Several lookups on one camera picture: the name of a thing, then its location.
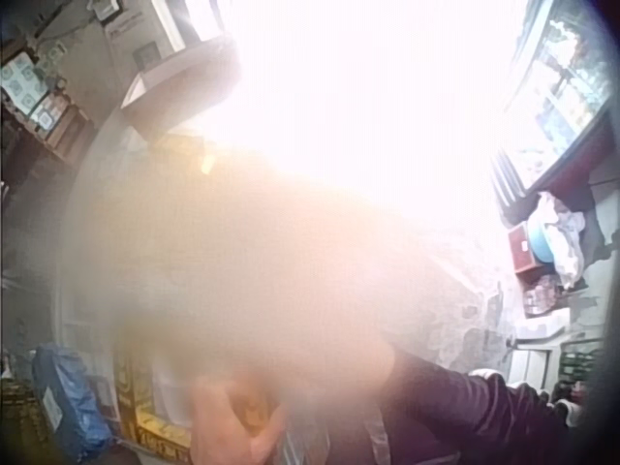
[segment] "sleeve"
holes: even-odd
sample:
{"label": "sleeve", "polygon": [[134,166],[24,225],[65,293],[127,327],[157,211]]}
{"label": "sleeve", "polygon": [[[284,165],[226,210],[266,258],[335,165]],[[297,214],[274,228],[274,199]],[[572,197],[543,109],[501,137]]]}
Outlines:
{"label": "sleeve", "polygon": [[470,377],[398,350],[382,412],[386,423],[404,412],[440,441],[477,458],[527,457],[551,464],[568,435],[531,387],[512,389],[501,376]]}

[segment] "plastic bag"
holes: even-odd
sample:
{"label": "plastic bag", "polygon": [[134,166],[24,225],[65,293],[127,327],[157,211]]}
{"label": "plastic bag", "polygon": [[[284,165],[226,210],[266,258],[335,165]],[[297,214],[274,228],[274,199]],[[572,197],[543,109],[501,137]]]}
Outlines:
{"label": "plastic bag", "polygon": [[85,373],[77,353],[55,344],[39,346],[32,362],[35,395],[54,440],[76,463],[98,457],[112,442]]}
{"label": "plastic bag", "polygon": [[583,273],[583,253],[579,245],[579,233],[585,228],[583,213],[572,212],[550,193],[541,192],[534,214],[543,224],[562,286],[570,289]]}

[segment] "person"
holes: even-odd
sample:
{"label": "person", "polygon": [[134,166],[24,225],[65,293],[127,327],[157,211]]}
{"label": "person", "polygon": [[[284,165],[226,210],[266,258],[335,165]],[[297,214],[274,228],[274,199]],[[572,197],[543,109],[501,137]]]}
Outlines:
{"label": "person", "polygon": [[[385,366],[363,370],[360,379],[368,376],[375,389],[391,463],[560,463],[568,428],[527,384],[507,387],[500,375],[463,375],[397,349],[386,356]],[[263,465],[284,431],[284,410],[279,407],[253,438],[235,415],[228,389],[205,378],[194,387],[193,463]],[[376,463],[368,438],[340,441],[333,432],[328,464]]]}
{"label": "person", "polygon": [[[117,265],[106,275],[132,302],[123,308],[145,312],[142,329],[178,349],[178,365],[208,358],[283,390],[322,388],[328,464],[375,463],[357,417],[366,403],[379,407],[394,465],[559,459],[567,427],[532,388],[449,371],[384,339],[379,313],[423,308],[440,291],[399,218],[252,154],[220,157],[207,176],[145,163],[90,226],[106,234],[97,252]],[[265,463],[283,414],[250,436],[222,383],[195,388],[194,463]]]}

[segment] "dark jacket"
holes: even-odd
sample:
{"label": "dark jacket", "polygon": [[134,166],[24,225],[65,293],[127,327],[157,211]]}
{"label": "dark jacket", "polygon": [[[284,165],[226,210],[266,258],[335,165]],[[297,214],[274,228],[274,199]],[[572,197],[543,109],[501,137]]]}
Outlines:
{"label": "dark jacket", "polygon": [[[400,351],[380,408],[392,465],[552,465],[568,435],[531,387],[513,389],[501,376],[470,377]],[[363,425],[330,427],[329,435],[328,464],[375,463]]]}

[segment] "display case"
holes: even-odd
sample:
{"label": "display case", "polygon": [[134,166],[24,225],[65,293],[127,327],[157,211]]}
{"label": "display case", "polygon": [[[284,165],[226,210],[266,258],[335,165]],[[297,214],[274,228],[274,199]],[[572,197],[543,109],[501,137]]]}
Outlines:
{"label": "display case", "polygon": [[495,188],[506,208],[548,189],[580,156],[612,92],[602,29],[582,1],[542,2],[537,21],[542,27],[530,28],[533,53],[520,58],[525,72],[505,107],[494,160]]}

